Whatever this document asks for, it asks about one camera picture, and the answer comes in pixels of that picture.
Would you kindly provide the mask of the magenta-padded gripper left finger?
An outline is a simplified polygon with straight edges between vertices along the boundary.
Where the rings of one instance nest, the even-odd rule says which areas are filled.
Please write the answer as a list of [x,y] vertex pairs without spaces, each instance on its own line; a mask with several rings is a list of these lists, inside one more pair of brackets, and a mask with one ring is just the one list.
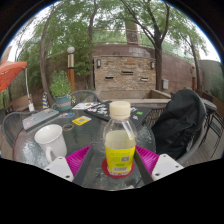
[[92,157],[93,149],[89,145],[67,157],[56,158],[44,170],[81,186]]

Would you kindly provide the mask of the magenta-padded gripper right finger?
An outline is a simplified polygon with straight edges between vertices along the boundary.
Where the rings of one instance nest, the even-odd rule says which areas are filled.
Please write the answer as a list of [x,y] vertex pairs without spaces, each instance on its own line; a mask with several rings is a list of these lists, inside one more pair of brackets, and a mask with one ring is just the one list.
[[169,155],[157,155],[140,146],[135,149],[134,159],[145,185],[183,169],[183,166]]

